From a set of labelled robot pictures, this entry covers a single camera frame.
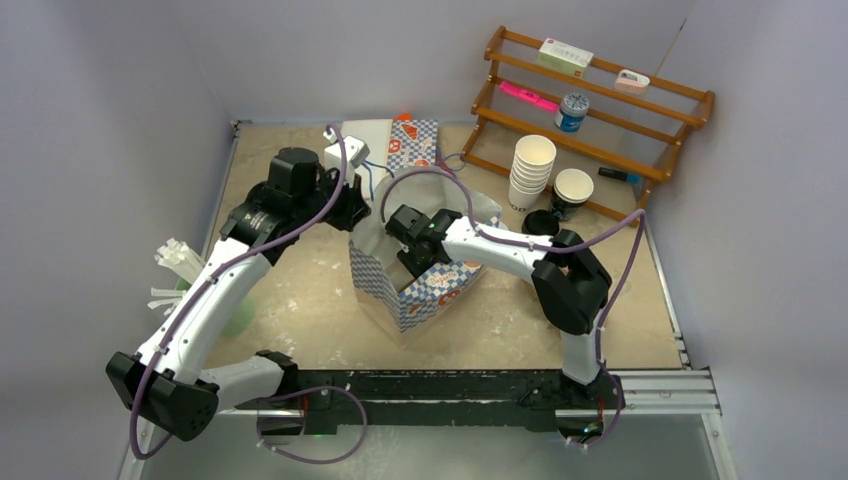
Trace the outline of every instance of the white box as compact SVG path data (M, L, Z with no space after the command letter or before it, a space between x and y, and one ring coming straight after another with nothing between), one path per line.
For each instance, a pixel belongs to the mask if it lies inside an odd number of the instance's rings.
M546 38L539 47L536 63L566 75L582 78L594 56L592 52Z

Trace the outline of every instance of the wooden rack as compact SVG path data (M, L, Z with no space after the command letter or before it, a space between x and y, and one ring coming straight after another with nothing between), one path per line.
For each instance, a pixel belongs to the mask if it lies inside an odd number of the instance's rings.
M651 88L660 88L663 90L667 90L679 95L683 95L685 97L692 98L698 102L694 113L682 113L671 108L665 107L663 105L659 105L644 100L642 98L631 96L618 90L614 90L610 87L591 83L581 78L565 75L555 70L536 65L535 63L531 63L510 55L506 55L501 51L501 46L504 40L525 45L535 50L538 50L539 47L542 46L542 40L511 32L503 26L498 28L494 36L492 36L492 39L489 40L488 45L486 45L486 51L483 54L483 58L491 62L491 66L489 68L489 76L486 79L486 82L483 84L483 88L480 89L480 93L478 93L477 97L474 99L474 103L471 104L471 113L477 115L477 123L474 127L474 131L471 133L471 136L465 143L465 147L463 148L462 153L465 155L465 157L470 163L485 168L487 170L494 171L504 176L509 175L508 168L486 161L480 157L474 156L471 153L472 149L474 148L474 144L477 142L477 139L483 132L483 128L488 122L491 121L523 134L544 135L545 137L550 138L555 144L559 146L584 154L590 158L611 165L615 168L642 176L644 182L642 186L642 192L639 195L639 198L637 199L636 206L637 208L643 208L647 204L648 198L650 198L651 191L659 183L666 182L671 178L671 175L674 172L674 168L677 165L677 160L680 155L680 149L683 147L683 142L686 141L686 139L689 137L689 134L691 134L694 130L700 130L710 118L710 113L712 112L713 101L715 98L715 95L711 91L702 92L700 90L695 90L694 88L690 88L685 85L680 85L678 83L655 77L653 75L643 74L651 79ZM660 156L659 161L657 162L658 168L639 163L623 155L609 152L602 148L589 145L587 143L571 138L562 132L553 132L537 125L522 121L505 113L493 110L491 108L491 103L495 87L504 80L508 81L509 83L515 85L518 88L533 92L536 95L539 95L540 97L544 98L545 100L554 102L556 104L559 104L561 100L561 98L556 95L552 95L550 93L543 92L536 88L527 85L522 85L520 83L504 79L503 77L499 76L498 67L500 66L501 62L534 73L538 73L540 75L544 75L546 77L553 78L555 80L559 80L574 85L576 87L580 87L595 94L604 95L606 97L610 97L615 100L634 105L636 107L654 113L658 113L660 115L681 122L681 126L677 130L676 134L669 135L667 133L663 133L647 126L640 125L630 120L599 111L596 108L590 108L589 113L587 114L589 117L595 118L606 123L610 123L612 125L616 125L631 132L635 132L640 135L644 135L667 144L666 148ZM616 75L619 71L625 68L621 65L616 65L615 63L600 59L598 57L594 57L592 59L590 67L598 68L600 70L611 72ZM631 213L619 212L612 208L608 208L591 201L587 203L587 206L595 211L598 211L604 215L607 215L617 220L621 220Z

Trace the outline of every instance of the white wall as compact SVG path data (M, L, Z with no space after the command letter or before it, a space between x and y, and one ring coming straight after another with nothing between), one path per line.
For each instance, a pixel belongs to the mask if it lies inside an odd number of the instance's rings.
M4 2L0 431L5 478L110 478L129 415L104 367L156 325L153 253L200 248L228 118L166 1Z
M231 116L315 121L404 110L470 120L501 24L653 72L694 0L176 3Z
M744 479L848 472L848 4L698 0L661 75L716 92L651 205Z

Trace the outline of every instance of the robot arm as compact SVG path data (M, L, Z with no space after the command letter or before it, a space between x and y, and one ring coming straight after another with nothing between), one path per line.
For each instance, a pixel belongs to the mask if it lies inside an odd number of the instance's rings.
M350 137L344 143L353 167L347 171L351 173L365 160L368 148ZM325 208L337 185L339 170L334 167L340 165L340 157L338 144L325 150L324 167L309 150L281 150L271 162L268 180L251 189L245 202L230 213L201 278L211 278L220 265L283 238L315 217ZM371 211L362 199L360 177L348 175L344 180L341 195L322 221L350 231ZM563 374L578 387L593 384L598 378L593 335L607 302L611 279L589 250L558 255L489 242L476 235L467 217L449 210L441 210L430 219L402 206L392 215L386 230L400 240L403 249L398 252L398 258L416 277L436 262L465 260L492 266L533 284L545 316L562 331ZM531 241L535 245L582 243L576 233L568 230L555 237L491 230L498 237ZM234 310L296 240L293 237L232 266L197 299L190 311L184 312L182 323L169 342L163 342L162 337L177 315L187 308L185 304L178 305L133 355L115 353L106 373L124 405L131 408L136 395L142 395L139 414L188 441L199 435L221 409L296 390L297 366L277 352L262 351L239 364L202 369L209 350ZM568 269L567 273L563 273L563 268ZM192 286L187 295L196 292L199 285L200 282ZM161 344L168 345L164 351L159 347ZM160 359L144 391L139 392L142 374L154 354L161 354Z
M368 148L347 137L345 146L351 167L361 164ZM302 148L285 148L271 161L268 180L257 184L244 203L233 209L221 229L221 239L212 250L199 278L211 278L222 264L294 231L313 218L326 204L338 181L339 144L325 151L322 167L318 156ZM339 230L352 230L370 214L362 199L361 179L349 177L341 195L322 221ZM163 336L186 307L180 303L162 326L132 356L117 352L106 367L122 402L132 406L141 376L154 353L161 353L146 390L140 414L177 438L191 440L221 409L244 401L273 395L285 372L296 366L285 355L259 352L251 359L222 368L202 370L203 363L233 312L253 286L268 273L283 251L295 241L265 250L232 266L203 293L173 333L168 347L159 347ZM186 293L194 295L201 282Z
M484 225L478 228L498 238L533 245L569 247L583 243L571 230L544 237ZM479 236L468 217L458 212L442 209L431 219L406 205L391 216L386 232L401 242L398 259L416 277L436 262L471 261L533 285L545 317L562 332L563 374L582 385L597 378L600 366L595 328L612 279L589 249L563 255L495 243Z

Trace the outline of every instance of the wooden table surface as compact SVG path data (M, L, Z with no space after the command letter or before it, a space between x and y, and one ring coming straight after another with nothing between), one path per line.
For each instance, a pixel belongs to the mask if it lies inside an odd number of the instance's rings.
M227 214L248 190L268 175L270 159L284 146L300 146L321 155L326 145L321 126L244 126L236 148L216 234ZM439 128L445 154L459 151L471 126ZM497 133L481 138L475 152L508 162L513 145ZM504 206L502 220L519 230L524 214L510 209L508 180L468 165L459 173L468 187ZM536 208L544 208L547 195ZM581 210L563 224L592 238L615 222ZM615 282L633 244L626 228L593 247ZM354 297L347 247L348 233L317 225L288 248L277 265L251 291L253 322L235 338L221 337L206 367L249 358L262 349L294 357L301 368L558 368L559 331L542 314L532 288L516 277L489 269L443 315L406 348L399 347L362 311ZM610 313L603 350L611 368L681 368L662 285L645 239L633 271Z

